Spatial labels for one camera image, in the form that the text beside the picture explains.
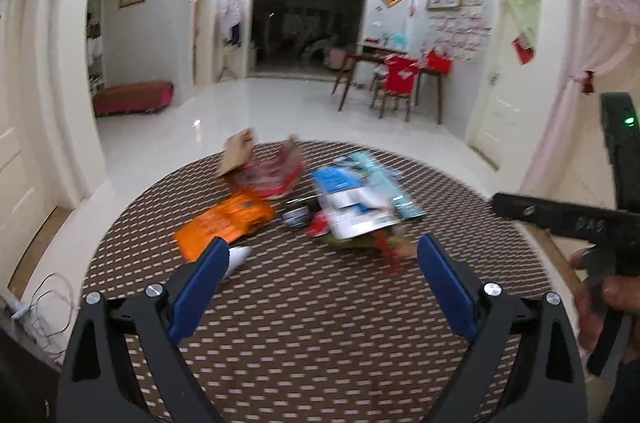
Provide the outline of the right hand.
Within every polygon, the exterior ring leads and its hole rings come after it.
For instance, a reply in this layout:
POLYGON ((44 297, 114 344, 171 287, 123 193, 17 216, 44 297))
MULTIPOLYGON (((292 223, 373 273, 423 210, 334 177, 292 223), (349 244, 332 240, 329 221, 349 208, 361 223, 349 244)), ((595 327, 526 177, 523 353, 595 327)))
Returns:
MULTIPOLYGON (((602 301, 608 307, 622 311, 634 321, 623 363, 639 359, 640 282, 638 277, 609 276, 601 287, 602 301)), ((603 321, 592 308, 588 284, 574 291, 574 304, 578 315, 578 343, 585 351, 592 351, 603 329, 603 321)))

